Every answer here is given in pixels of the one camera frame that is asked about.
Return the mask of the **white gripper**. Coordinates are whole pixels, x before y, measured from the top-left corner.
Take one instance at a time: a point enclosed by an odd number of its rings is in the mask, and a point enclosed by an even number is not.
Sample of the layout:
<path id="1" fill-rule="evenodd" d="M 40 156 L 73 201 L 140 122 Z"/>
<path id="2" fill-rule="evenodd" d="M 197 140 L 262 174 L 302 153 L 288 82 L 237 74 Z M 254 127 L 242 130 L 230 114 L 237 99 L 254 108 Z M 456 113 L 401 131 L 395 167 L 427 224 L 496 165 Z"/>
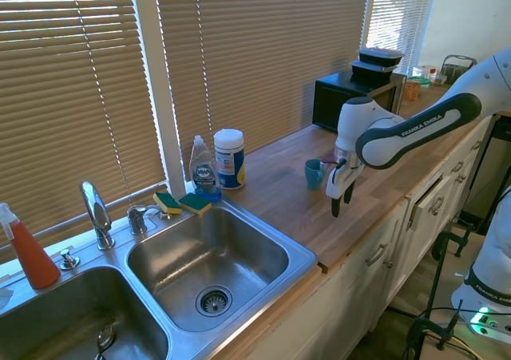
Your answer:
<path id="1" fill-rule="evenodd" d="M 352 167 L 345 159 L 341 159 L 331 171 L 327 180 L 326 195 L 331 198 L 331 214 L 334 217 L 339 216 L 342 202 L 344 204 L 351 202 L 355 181 L 362 171 L 363 164 L 358 160 Z"/>

